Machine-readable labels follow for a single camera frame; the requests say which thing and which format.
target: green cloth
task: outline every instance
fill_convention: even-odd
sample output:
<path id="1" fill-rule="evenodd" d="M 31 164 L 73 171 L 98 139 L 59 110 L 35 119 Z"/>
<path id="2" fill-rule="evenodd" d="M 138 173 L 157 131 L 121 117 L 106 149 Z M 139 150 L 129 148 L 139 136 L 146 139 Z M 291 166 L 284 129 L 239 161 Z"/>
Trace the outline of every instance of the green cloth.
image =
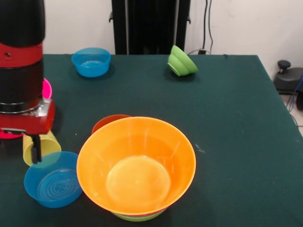
<path id="1" fill-rule="evenodd" d="M 197 168 L 185 195 L 157 218 L 121 220 L 84 194 L 48 209 L 24 190 L 21 140 L 0 151 L 3 227 L 298 227 L 303 225 L 303 139 L 257 56 L 192 56 L 177 78 L 166 55 L 112 56 L 108 74 L 79 76 L 70 55 L 45 55 L 57 106 L 54 133 L 78 153 L 111 114 L 151 116 L 183 131 Z"/>

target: black knob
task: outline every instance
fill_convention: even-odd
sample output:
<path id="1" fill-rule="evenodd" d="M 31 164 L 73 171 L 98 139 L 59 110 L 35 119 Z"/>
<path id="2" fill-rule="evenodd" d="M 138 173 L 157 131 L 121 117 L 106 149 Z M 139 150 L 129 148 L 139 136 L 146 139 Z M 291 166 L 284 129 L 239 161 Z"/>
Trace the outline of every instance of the black knob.
<path id="1" fill-rule="evenodd" d="M 280 69 L 286 70 L 286 69 L 288 69 L 289 67 L 291 67 L 291 64 L 290 64 L 289 61 L 280 60 L 280 61 L 278 61 L 278 66 L 279 66 Z"/>

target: black device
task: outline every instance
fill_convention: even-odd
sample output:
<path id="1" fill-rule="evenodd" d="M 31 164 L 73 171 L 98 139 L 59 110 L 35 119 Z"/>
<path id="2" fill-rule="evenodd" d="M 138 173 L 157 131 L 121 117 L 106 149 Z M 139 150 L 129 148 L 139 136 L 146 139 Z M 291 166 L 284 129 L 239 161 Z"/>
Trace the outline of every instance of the black device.
<path id="1" fill-rule="evenodd" d="M 116 54 L 170 54 L 184 49 L 190 0 L 112 0 Z"/>
<path id="2" fill-rule="evenodd" d="M 279 94 L 297 95 L 296 105 L 298 110 L 303 110 L 303 86 L 296 88 L 303 76 L 303 68 L 291 68 L 291 63 L 286 60 L 278 61 L 280 71 L 274 78 L 274 85 Z"/>

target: orange bowl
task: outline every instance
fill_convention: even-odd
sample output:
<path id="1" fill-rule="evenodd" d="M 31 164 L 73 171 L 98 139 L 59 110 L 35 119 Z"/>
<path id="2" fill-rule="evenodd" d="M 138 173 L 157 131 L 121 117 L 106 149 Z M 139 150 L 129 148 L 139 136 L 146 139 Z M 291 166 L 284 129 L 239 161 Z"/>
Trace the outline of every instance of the orange bowl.
<path id="1" fill-rule="evenodd" d="M 126 118 L 126 117 L 130 117 L 129 115 L 125 115 L 125 114 L 115 114 L 115 115 L 110 115 L 107 116 L 105 118 L 102 118 L 100 121 L 98 121 L 95 126 L 93 127 L 93 130 L 91 131 L 91 134 L 93 134 L 95 131 L 97 131 L 99 128 L 103 127 L 104 125 L 114 122 L 116 120 L 122 119 L 122 118 Z"/>
<path id="2" fill-rule="evenodd" d="M 83 145 L 77 176 L 85 194 L 113 213 L 141 216 L 176 202 L 189 188 L 196 156 L 186 136 L 150 117 L 111 122 Z"/>

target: blue bowl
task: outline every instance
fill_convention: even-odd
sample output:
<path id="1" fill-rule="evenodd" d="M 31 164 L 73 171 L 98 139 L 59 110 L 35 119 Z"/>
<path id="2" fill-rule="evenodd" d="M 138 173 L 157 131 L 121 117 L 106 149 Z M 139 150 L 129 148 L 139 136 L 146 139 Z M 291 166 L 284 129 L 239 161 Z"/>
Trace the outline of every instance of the blue bowl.
<path id="1" fill-rule="evenodd" d="M 77 178 L 78 155 L 62 151 L 43 156 L 25 174 L 26 192 L 41 205 L 60 208 L 74 202 L 82 193 Z"/>
<path id="2" fill-rule="evenodd" d="M 80 75 L 99 77 L 109 69 L 110 53 L 102 48 L 86 48 L 74 53 L 71 60 Z"/>

